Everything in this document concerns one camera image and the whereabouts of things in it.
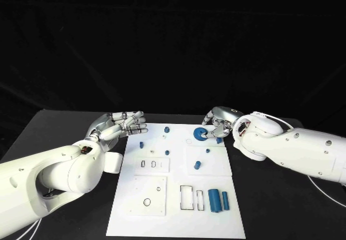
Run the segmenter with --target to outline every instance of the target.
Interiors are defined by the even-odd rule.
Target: rectangular hole outline
[[[188,208],[181,208],[181,187],[190,187],[191,209],[188,209]],[[180,210],[194,210],[194,206],[193,206],[193,186],[188,186],[188,185],[180,185]]]
[[[198,204],[198,196],[201,198],[201,207],[200,207],[200,204]],[[195,191],[195,209],[198,211],[204,211],[204,199],[203,199],[203,191],[201,190],[197,190]]]

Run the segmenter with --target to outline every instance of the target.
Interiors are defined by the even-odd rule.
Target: white cable
[[[30,236],[30,239],[28,239],[28,240],[31,240],[33,237],[34,237],[34,233],[35,233],[35,231],[37,231],[37,228],[38,228],[40,223],[41,223],[41,219],[40,219],[38,222],[37,222],[37,226],[35,226],[35,229],[34,229],[34,231],[33,231],[33,233],[31,233],[31,236]]]
[[[294,127],[292,127],[283,120],[281,120],[279,118],[276,118],[276,117],[273,117],[273,116],[270,116],[270,115],[268,115],[268,114],[265,114],[265,113],[260,113],[260,114],[262,114],[263,116],[272,118],[272,119],[276,119],[279,122],[282,122],[282,123],[288,126],[289,129],[294,129]]]
[[[28,229],[25,230],[25,232],[21,234],[21,236],[15,239],[20,240],[21,237],[27,234],[27,232],[31,230],[31,228],[34,227],[35,223],[38,222],[38,220],[31,224],[31,226],[28,227]]]
[[[309,179],[309,181],[311,181],[311,184],[315,186],[315,188],[319,190],[319,192],[338,204],[338,205],[341,205],[344,208],[346,208],[346,205],[343,205],[341,203],[338,203],[324,192],[322,192],[322,190],[318,188],[318,186],[315,185],[315,183],[314,183],[314,181],[312,181],[312,179],[309,178],[309,176],[306,176],[308,177],[308,179]]]

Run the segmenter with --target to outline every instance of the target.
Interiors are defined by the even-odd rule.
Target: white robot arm
[[[0,164],[0,239],[87,193],[102,172],[119,173],[122,155],[108,151],[118,138],[148,131],[142,114],[103,114],[73,145]]]
[[[288,130],[269,118],[281,121]],[[232,131],[233,147],[252,160],[268,157],[279,166],[324,180],[346,184],[346,139],[324,132],[292,128],[281,119],[253,112],[243,115],[229,107],[214,107],[201,125],[211,119],[216,129],[201,138],[223,138]]]

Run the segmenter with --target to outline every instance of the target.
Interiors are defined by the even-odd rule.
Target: dark table surface
[[[73,144],[83,139],[89,125],[100,114],[51,110],[37,112],[0,163]],[[148,123],[170,124],[200,124],[204,117],[167,114],[144,116]],[[301,127],[295,119],[285,120],[294,127]],[[110,151],[123,154],[125,145],[126,138],[122,138]],[[306,176],[275,165],[269,159],[253,161],[246,158],[233,148],[232,136],[224,138],[224,146],[246,239],[344,240],[346,208],[319,193]],[[105,236],[118,177],[118,174],[103,173],[95,189],[41,219],[34,240],[118,238]],[[324,180],[315,182],[325,193],[346,204],[340,184]],[[15,239],[25,229],[4,239]]]

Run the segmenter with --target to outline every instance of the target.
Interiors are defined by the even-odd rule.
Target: black curtain
[[[341,13],[296,6],[1,2],[1,148],[40,109],[204,115],[227,106],[346,135],[344,27]]]

